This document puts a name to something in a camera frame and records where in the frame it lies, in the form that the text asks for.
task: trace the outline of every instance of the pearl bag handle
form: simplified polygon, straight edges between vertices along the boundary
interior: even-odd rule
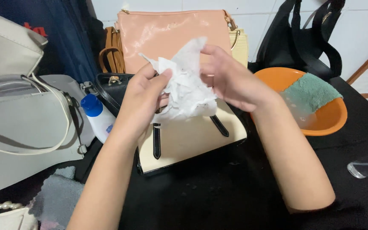
[[[70,115],[69,115],[68,111],[66,110],[66,107],[65,107],[65,104],[64,104],[63,100],[61,99],[61,98],[63,98],[63,94],[61,92],[59,92],[57,89],[52,88],[52,87],[48,86],[47,84],[42,83],[41,81],[39,81],[33,73],[32,73],[32,78],[33,78],[34,81],[38,82],[40,85],[44,86],[47,90],[52,92],[54,94],[54,96],[58,99],[58,101],[60,103],[60,106],[62,107],[62,111],[63,111],[63,113],[65,115],[65,118],[66,118],[65,135],[63,136],[62,140],[60,140],[60,142],[58,144],[56,144],[53,147],[47,148],[47,149],[34,149],[34,150],[27,150],[27,151],[22,151],[22,152],[9,152],[9,151],[5,151],[5,150],[0,149],[0,152],[2,152],[2,153],[13,154],[13,155],[39,155],[39,154],[50,153],[50,152],[58,149],[63,144],[63,142],[66,139],[66,136],[68,135],[69,126],[70,126]]]

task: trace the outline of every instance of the pink handbag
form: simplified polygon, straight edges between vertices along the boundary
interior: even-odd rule
[[[230,29],[237,28],[225,10],[179,12],[133,12],[122,10],[115,28],[120,30],[126,73],[135,74],[151,59],[172,57],[190,40],[205,36],[207,44],[218,45],[231,55]],[[208,56],[201,55],[201,62]]]

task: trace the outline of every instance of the green cloth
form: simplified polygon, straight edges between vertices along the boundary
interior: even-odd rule
[[[303,105],[307,105],[306,109],[312,113],[335,98],[343,98],[333,86],[310,73],[299,78],[284,92],[300,98]]]

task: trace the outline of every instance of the black tablecloth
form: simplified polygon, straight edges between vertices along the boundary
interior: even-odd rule
[[[337,201],[359,205],[362,219],[355,216],[353,221],[361,222],[368,229],[368,178],[357,179],[346,168],[349,162],[368,154],[368,101],[341,78],[334,78],[330,83],[344,96],[348,120],[338,132],[308,137],[308,140],[329,176]],[[253,123],[250,125],[252,134],[245,143],[203,154],[167,172],[140,176],[133,166],[119,228],[288,228],[290,215]],[[72,164],[86,166],[81,162],[51,167],[10,186],[0,191],[0,202],[27,203],[55,168]],[[352,222],[348,218],[334,221]],[[309,226],[309,229],[338,228],[333,221],[323,223],[321,227]]]

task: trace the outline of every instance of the white bottle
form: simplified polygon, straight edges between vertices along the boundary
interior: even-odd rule
[[[88,116],[93,132],[100,142],[105,143],[115,123],[115,116],[93,94],[86,95],[80,102]]]

